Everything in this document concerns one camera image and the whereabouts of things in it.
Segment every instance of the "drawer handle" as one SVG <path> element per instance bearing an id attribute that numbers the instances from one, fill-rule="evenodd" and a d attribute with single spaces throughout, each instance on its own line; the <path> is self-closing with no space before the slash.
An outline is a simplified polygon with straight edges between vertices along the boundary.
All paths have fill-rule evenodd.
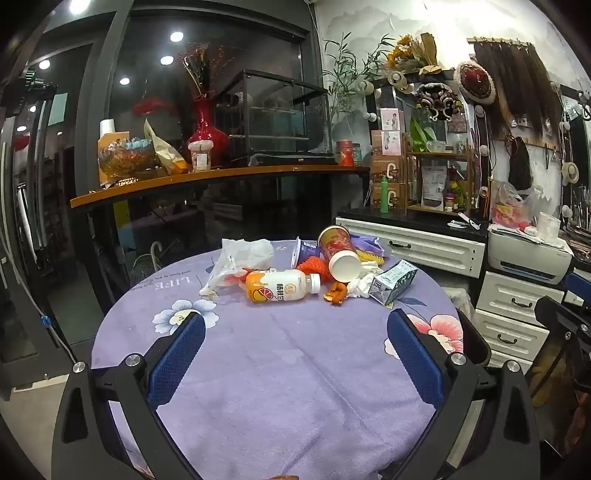
<path id="1" fill-rule="evenodd" d="M 396 248 L 412 248 L 413 247 L 411 244 L 408 244 L 406 247 L 404 245 L 395 244 L 391 240 L 390 240 L 390 246 L 396 247 Z"/>
<path id="2" fill-rule="evenodd" d="M 526 305 L 525 303 L 519 303 L 518 301 L 516 301 L 515 299 L 511 299 L 511 303 L 514 303 L 515 305 L 517 305 L 518 307 L 521 307 L 522 309 L 530 309 L 532 308 L 532 306 L 534 305 L 533 303 L 530 302 L 529 305 Z"/>
<path id="3" fill-rule="evenodd" d="M 497 337 L 497 338 L 498 338 L 498 339 L 499 339 L 501 342 L 503 342 L 503 343 L 507 343 L 507 344 L 509 344 L 509 345 L 515 345 L 515 344 L 517 343 L 517 338 L 514 338 L 514 339 L 513 339 L 513 341 L 511 342 L 510 340 L 505 340 L 504 338 L 501 338 L 501 334 L 500 334 L 500 333 L 499 333 L 499 334 L 498 334 L 496 337 Z"/>

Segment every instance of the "plastic bag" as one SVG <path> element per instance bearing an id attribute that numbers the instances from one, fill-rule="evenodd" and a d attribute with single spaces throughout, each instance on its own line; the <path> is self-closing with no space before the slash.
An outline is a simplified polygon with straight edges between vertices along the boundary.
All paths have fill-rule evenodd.
<path id="1" fill-rule="evenodd" d="M 274 253 L 275 249 L 269 240 L 247 242 L 223 238 L 220 257 L 199 294 L 215 295 L 217 287 L 244 282 L 246 275 L 253 270 L 269 269 Z"/>
<path id="2" fill-rule="evenodd" d="M 524 228 L 540 211 L 542 187 L 535 185 L 518 192 L 506 181 L 491 184 L 491 220 L 508 228 Z"/>

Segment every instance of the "pink flower print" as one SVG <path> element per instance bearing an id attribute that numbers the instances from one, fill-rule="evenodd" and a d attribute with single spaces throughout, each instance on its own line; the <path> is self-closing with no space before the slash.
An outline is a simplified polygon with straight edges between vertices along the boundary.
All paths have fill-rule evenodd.
<path id="1" fill-rule="evenodd" d="M 408 318 L 420 333 L 434 336 L 447 353 L 464 351 L 464 332 L 460 321 L 452 315 L 435 315 L 431 323 L 422 318 L 408 314 Z M 384 341 L 385 352 L 400 360 L 389 339 Z"/>

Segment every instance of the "hat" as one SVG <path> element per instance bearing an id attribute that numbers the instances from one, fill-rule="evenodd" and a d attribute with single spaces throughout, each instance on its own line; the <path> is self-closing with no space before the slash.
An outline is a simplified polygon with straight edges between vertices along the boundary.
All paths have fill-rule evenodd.
<path id="1" fill-rule="evenodd" d="M 495 101 L 496 90 L 488 72 L 475 61 L 463 61 L 453 74 L 462 95 L 469 100 L 483 105 Z"/>

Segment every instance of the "drawer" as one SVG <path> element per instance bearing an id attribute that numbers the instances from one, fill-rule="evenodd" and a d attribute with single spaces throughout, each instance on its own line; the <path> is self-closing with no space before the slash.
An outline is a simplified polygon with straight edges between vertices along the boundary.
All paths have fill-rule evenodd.
<path id="1" fill-rule="evenodd" d="M 472 323 L 492 350 L 533 361 L 548 330 L 476 309 Z"/>
<path id="2" fill-rule="evenodd" d="M 476 308 L 532 325 L 543 326 L 535 319 L 534 308 L 538 300 L 545 296 L 560 303 L 564 292 L 486 272 Z"/>
<path id="3" fill-rule="evenodd" d="M 585 270 L 579 270 L 575 268 L 573 270 L 576 274 L 581 275 L 581 277 L 586 278 L 587 280 L 591 281 L 591 273 L 586 272 Z M 578 305 L 579 307 L 583 304 L 583 299 L 581 297 L 577 297 L 571 291 L 568 291 L 564 296 L 564 301 L 566 303 L 572 303 L 573 305 Z"/>
<path id="4" fill-rule="evenodd" d="M 382 238 L 392 253 L 418 265 L 478 278 L 485 244 L 438 233 L 337 218 L 351 233 Z"/>
<path id="5" fill-rule="evenodd" d="M 522 358 L 517 358 L 516 356 L 511 356 L 502 352 L 497 352 L 496 350 L 492 350 L 491 361 L 488 362 L 488 366 L 502 367 L 507 360 L 515 360 L 517 363 L 519 363 L 524 374 L 530 369 L 532 364 L 532 362 L 529 360 L 523 360 Z"/>

